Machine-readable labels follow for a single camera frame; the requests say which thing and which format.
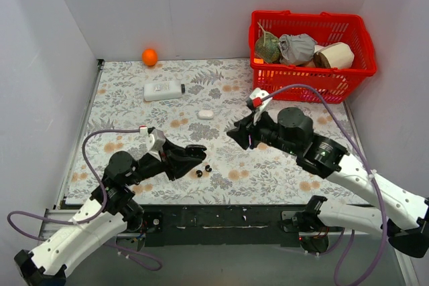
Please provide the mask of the white earbud charging case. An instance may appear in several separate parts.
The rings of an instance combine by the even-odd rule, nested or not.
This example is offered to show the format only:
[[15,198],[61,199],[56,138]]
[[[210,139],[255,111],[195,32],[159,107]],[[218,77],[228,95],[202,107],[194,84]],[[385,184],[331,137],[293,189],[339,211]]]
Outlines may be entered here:
[[197,117],[201,120],[211,120],[214,119],[214,112],[211,110],[200,110],[197,113]]

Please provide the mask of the floral patterned table mat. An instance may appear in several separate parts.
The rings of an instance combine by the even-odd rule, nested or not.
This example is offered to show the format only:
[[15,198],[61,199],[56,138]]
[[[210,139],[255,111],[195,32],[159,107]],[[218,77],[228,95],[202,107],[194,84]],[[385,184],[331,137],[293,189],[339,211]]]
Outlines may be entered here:
[[[181,98],[144,100],[145,84],[170,80],[185,85]],[[356,194],[303,171],[291,155],[265,144],[245,151],[227,136],[233,123],[248,114],[245,99],[252,88],[246,59],[163,61],[153,68],[106,62],[86,116],[88,143],[76,152],[64,205],[80,205],[90,196],[114,153],[140,158],[146,152],[145,137],[135,133],[141,125],[162,130],[180,146],[206,146],[205,164],[212,171],[198,166],[176,181],[164,174],[145,180],[132,187],[140,204],[305,204],[314,195],[360,204]],[[199,119],[200,110],[213,111],[214,119]]]

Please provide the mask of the orange fruit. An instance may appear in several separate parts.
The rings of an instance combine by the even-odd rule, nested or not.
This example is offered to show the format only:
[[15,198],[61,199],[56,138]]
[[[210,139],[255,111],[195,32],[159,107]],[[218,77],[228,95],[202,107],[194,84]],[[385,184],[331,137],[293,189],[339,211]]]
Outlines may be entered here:
[[154,49],[145,49],[141,54],[141,60],[146,66],[155,66],[158,62],[158,54]]

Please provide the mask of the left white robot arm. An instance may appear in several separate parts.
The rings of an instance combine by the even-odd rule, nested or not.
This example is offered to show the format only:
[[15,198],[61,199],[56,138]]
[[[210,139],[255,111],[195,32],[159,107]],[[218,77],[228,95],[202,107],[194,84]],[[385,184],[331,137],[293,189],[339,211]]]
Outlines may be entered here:
[[150,137],[151,147],[140,159],[126,151],[114,153],[101,184],[66,225],[14,261],[28,285],[64,285],[67,276],[100,246],[117,234],[136,232],[144,223],[143,208],[130,186],[165,173],[174,181],[206,158],[206,147],[181,147],[165,138]]

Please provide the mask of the black earbud charging case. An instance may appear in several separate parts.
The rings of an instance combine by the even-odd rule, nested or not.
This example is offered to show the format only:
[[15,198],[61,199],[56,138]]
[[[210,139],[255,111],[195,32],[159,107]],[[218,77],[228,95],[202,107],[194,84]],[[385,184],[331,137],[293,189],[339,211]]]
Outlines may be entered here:
[[204,160],[206,158],[206,147],[204,145],[187,145],[185,147],[187,156]]

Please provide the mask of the red plastic basket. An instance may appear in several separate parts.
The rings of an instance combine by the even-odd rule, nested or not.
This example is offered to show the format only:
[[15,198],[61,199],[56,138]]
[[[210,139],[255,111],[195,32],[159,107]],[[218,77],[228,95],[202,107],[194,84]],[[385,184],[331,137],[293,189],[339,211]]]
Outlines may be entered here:
[[[255,49],[265,41],[264,32],[277,38],[306,34],[315,40],[314,53],[306,62],[269,63]],[[274,92],[286,85],[306,84],[333,104],[344,101],[362,81],[377,71],[375,49],[363,19],[343,13],[291,13],[254,11],[249,27],[253,86]]]

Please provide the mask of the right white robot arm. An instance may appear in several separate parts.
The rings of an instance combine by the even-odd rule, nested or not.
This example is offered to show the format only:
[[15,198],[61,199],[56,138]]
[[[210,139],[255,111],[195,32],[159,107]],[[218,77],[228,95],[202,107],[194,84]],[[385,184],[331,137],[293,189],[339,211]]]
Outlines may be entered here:
[[369,207],[339,204],[312,196],[305,209],[283,221],[288,230],[311,232],[342,227],[375,236],[387,234],[389,244],[414,258],[428,251],[428,199],[408,192],[377,173],[369,175],[347,148],[316,134],[312,119],[298,108],[282,109],[276,120],[263,112],[236,121],[227,131],[243,149],[260,143],[289,153],[304,171],[340,185],[369,203]]

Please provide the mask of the grey crumpled cloth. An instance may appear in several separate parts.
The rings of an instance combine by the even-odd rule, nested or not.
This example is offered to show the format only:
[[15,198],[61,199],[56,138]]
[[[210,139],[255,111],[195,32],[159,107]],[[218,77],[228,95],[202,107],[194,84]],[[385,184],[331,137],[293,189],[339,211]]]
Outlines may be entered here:
[[300,35],[284,34],[279,38],[280,63],[298,66],[313,58],[317,41],[306,33]]

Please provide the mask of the white plastic bottle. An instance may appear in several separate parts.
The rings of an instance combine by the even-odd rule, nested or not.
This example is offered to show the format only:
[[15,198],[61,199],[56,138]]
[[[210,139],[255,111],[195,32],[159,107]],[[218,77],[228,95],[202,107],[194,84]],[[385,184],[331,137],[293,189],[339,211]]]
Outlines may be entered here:
[[181,98],[186,87],[179,80],[147,83],[143,87],[145,101],[171,100]]

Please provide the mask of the green melon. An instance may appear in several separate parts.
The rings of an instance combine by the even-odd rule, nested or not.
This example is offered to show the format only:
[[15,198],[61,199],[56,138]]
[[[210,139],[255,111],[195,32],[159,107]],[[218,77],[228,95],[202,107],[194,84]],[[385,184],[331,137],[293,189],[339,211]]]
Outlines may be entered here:
[[269,31],[265,31],[263,26],[258,23],[262,36],[256,41],[254,53],[265,63],[273,64],[280,59],[279,38]]

